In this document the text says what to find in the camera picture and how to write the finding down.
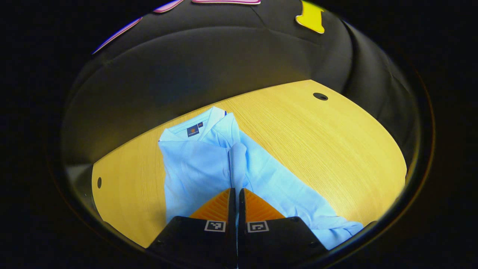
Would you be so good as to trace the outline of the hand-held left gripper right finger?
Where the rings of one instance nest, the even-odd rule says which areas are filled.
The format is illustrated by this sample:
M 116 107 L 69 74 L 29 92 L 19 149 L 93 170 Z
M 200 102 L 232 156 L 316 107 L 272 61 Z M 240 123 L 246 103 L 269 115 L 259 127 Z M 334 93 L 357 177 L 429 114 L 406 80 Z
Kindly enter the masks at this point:
M 297 269 L 327 249 L 298 216 L 285 217 L 263 198 L 243 188 L 239 195 L 238 267 Z

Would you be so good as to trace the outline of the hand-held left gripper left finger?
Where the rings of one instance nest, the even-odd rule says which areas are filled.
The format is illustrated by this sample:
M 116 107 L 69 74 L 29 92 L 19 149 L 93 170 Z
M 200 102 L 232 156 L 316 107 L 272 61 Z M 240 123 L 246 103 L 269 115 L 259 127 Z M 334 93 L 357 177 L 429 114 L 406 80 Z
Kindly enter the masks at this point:
M 190 216 L 175 216 L 148 252 L 180 269 L 237 268 L 235 197 L 235 189 L 229 188 Z

